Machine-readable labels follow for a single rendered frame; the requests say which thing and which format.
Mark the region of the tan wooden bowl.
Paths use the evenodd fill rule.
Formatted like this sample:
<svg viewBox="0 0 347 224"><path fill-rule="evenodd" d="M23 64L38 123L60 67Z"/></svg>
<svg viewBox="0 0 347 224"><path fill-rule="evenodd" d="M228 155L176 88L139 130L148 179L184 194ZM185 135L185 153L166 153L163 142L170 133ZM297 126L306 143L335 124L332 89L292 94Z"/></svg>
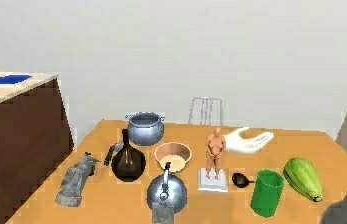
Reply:
<svg viewBox="0 0 347 224"><path fill-rule="evenodd" d="M181 172L192 157L191 149L179 142L168 142L158 146L154 157L162 169L170 162L170 172Z"/></svg>

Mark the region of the silver metal pot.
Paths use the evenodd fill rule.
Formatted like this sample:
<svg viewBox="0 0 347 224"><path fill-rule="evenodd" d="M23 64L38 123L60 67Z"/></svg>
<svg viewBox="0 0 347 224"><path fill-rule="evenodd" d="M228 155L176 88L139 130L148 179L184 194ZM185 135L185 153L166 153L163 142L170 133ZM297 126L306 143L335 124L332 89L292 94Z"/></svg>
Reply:
<svg viewBox="0 0 347 224"><path fill-rule="evenodd" d="M138 146L152 146L164 135L165 118L154 112L137 112L126 115L128 135L132 143Z"/></svg>

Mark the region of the tan human figurine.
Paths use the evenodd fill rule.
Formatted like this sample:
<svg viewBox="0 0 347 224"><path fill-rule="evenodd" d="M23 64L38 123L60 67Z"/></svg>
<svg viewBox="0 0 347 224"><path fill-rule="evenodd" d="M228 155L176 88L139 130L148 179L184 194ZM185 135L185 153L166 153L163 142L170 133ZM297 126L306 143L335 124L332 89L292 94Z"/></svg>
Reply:
<svg viewBox="0 0 347 224"><path fill-rule="evenodd" d="M221 156L226 148L225 137L217 127L205 142L206 164L198 171L198 190L227 193L228 184L225 171L221 168Z"/></svg>

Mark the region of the dark round-bellied bottle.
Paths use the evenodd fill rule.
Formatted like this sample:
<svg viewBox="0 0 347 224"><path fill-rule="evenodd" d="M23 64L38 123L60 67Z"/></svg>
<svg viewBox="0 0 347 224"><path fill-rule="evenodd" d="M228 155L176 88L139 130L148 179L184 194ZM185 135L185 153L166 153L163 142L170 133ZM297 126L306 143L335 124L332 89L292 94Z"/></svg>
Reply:
<svg viewBox="0 0 347 224"><path fill-rule="evenodd" d="M143 152L130 145L127 129L122 130L124 146L112 159L112 172L123 182L134 182L144 173L146 158Z"/></svg>

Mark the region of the small grey black tool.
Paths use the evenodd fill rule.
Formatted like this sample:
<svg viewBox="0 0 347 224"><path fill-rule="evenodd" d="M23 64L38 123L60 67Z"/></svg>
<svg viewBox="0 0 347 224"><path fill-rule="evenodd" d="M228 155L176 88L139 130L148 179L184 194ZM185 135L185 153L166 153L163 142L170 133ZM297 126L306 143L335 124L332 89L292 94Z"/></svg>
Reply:
<svg viewBox="0 0 347 224"><path fill-rule="evenodd" d="M104 165L105 166L109 165L109 163L110 163L110 161L112 159L113 153L114 152L119 152L123 148L123 146L124 146L123 142L117 142L117 143L113 144L109 148L108 153L107 153L107 155L106 155L106 157L104 159Z"/></svg>

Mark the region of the white hand sculpture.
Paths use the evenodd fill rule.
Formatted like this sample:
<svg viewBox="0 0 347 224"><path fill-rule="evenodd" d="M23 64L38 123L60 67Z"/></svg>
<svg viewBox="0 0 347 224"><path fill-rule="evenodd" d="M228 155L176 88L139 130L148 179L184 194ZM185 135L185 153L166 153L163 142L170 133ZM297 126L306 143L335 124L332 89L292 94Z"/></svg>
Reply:
<svg viewBox="0 0 347 224"><path fill-rule="evenodd" d="M272 132L263 132L253 138L242 138L241 134L248 127L238 128L225 135L226 150L228 152L254 154L264 148L273 138Z"/></svg>

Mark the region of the silver metal kettle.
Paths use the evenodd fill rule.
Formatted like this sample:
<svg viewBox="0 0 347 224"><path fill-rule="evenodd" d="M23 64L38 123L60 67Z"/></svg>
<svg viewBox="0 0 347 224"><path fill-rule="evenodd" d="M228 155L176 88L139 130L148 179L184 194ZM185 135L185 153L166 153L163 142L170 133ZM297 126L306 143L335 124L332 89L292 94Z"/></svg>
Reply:
<svg viewBox="0 0 347 224"><path fill-rule="evenodd" d="M174 224L174 215L187 204L184 182L170 172L171 163L165 164L164 173L154 178L147 189L147 204L152 211L152 224Z"/></svg>

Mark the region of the small black pan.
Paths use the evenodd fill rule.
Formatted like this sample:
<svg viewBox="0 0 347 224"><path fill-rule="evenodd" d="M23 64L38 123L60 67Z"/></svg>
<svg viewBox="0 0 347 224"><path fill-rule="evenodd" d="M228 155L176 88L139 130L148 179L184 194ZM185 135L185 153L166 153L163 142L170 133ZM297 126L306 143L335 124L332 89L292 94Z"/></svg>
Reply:
<svg viewBox="0 0 347 224"><path fill-rule="evenodd" d="M232 175L232 182L238 188L246 188L252 183L252 181L242 173L234 173Z"/></svg>

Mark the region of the orange wooden table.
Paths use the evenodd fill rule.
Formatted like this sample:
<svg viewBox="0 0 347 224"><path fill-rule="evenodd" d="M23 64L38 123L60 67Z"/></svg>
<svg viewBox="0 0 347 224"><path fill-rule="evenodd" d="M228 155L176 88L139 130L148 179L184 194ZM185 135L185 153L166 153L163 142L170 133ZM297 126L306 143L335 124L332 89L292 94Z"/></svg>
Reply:
<svg viewBox="0 0 347 224"><path fill-rule="evenodd" d="M66 169L79 161L86 151L103 159L109 146L119 140L124 126L122 121L100 121L7 224L151 224L146 189L161 172L151 147L143 150L147 166L137 181L121 182L110 168L98 164L95 175L84 187L79 207L64 207L55 202ZM188 189L188 204L176 215L176 224L318 224L326 207L342 199L347 192L347 153L325 133L289 130L275 131L274 139L255 154L223 154L222 166L227 174L241 172L253 178L264 168L281 171L294 156L307 158L323 183L322 202L308 201L285 187L275 216L263 218L250 207L251 187L230 187L226 194L200 192L197 172L206 163L205 141L212 130L210 126L172 123L165 126L165 141L183 143L192 151L191 160L179 174Z"/></svg>

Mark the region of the grey stone statue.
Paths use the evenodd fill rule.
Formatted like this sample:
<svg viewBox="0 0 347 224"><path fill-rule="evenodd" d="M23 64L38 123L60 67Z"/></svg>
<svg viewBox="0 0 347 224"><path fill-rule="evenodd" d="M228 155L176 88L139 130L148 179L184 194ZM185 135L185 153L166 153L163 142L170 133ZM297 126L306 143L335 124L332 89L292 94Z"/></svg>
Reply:
<svg viewBox="0 0 347 224"><path fill-rule="evenodd" d="M86 181L94 175L98 162L99 160L92 157L90 152L85 152L78 163L67 169L55 202L62 206L78 207L82 202L82 191Z"/></svg>

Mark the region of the green plastic cup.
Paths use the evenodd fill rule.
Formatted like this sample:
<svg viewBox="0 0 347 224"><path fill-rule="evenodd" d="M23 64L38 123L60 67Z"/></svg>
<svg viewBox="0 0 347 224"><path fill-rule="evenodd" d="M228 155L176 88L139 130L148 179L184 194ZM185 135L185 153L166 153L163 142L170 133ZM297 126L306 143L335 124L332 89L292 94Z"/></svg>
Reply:
<svg viewBox="0 0 347 224"><path fill-rule="evenodd" d="M284 178L275 171L264 169L257 174L250 207L261 217L276 213L284 187Z"/></svg>

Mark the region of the green squash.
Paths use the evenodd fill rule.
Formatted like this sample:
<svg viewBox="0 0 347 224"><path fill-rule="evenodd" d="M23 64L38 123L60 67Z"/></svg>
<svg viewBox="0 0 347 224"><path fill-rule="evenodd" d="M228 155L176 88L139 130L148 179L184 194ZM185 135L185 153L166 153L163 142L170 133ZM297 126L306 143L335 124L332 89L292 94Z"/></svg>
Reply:
<svg viewBox="0 0 347 224"><path fill-rule="evenodd" d="M291 158L283 168L283 175L297 193L313 202L322 201L322 184L309 160L299 157Z"/></svg>

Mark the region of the dark brown counter cabinet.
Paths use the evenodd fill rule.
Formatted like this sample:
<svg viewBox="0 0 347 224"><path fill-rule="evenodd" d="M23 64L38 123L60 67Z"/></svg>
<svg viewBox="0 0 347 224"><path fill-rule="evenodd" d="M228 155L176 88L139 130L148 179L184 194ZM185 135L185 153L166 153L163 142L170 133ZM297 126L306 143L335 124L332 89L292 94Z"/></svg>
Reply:
<svg viewBox="0 0 347 224"><path fill-rule="evenodd" d="M0 224L25 203L73 147L56 80L0 103Z"/></svg>

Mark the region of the blue flat book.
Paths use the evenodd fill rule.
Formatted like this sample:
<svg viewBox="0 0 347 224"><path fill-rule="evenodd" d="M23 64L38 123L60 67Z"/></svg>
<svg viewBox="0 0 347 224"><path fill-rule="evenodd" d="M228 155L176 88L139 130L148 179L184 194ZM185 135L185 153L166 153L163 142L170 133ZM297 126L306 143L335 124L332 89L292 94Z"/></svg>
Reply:
<svg viewBox="0 0 347 224"><path fill-rule="evenodd" d="M7 75L0 77L0 84L17 84L30 78L30 75Z"/></svg>

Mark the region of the dark grey vase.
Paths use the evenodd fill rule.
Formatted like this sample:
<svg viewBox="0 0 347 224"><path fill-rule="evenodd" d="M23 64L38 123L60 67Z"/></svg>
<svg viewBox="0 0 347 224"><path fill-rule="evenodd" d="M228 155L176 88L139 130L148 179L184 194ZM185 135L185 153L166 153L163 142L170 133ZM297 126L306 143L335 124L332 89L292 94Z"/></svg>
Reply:
<svg viewBox="0 0 347 224"><path fill-rule="evenodd" d="M323 212L319 224L347 224L347 193Z"/></svg>

